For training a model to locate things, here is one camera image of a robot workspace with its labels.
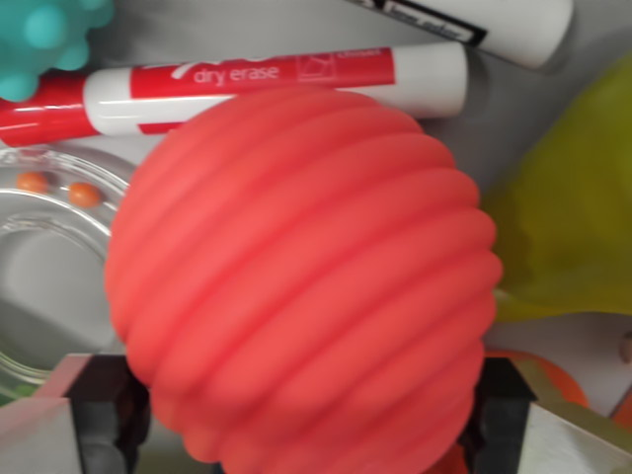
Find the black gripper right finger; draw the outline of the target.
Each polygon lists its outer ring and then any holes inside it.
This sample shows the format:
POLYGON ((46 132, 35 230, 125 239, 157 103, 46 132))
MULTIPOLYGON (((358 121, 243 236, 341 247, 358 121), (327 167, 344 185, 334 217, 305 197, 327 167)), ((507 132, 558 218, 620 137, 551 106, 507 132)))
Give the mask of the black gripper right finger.
POLYGON ((468 473, 629 473, 631 431, 580 404, 561 369, 491 356, 460 444, 468 473))

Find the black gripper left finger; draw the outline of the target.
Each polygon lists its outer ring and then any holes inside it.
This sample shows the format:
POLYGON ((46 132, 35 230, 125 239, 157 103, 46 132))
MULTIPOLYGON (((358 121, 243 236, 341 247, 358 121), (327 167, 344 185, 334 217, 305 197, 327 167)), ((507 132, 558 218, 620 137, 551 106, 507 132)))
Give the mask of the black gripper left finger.
POLYGON ((150 423, 124 355, 67 355, 33 395, 1 408, 1 471, 132 473, 150 423))

